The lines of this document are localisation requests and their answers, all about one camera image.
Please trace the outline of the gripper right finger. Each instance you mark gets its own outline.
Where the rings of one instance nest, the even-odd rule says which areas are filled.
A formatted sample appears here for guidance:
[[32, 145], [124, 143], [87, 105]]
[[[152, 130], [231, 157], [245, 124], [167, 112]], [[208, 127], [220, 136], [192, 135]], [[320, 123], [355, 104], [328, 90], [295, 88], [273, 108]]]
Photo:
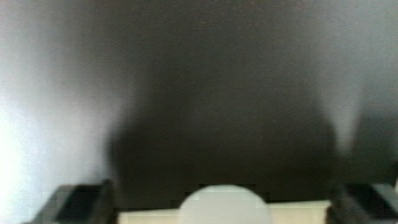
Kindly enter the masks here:
[[339, 212], [348, 224], [398, 224], [398, 193], [387, 184], [346, 184]]

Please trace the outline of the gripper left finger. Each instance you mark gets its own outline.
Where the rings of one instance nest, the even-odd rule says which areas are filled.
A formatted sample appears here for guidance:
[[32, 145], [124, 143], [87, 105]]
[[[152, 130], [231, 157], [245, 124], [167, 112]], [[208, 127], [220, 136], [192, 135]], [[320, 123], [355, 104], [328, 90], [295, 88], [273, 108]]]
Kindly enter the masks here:
[[33, 224], [112, 224], [112, 182], [62, 185], [33, 218]]

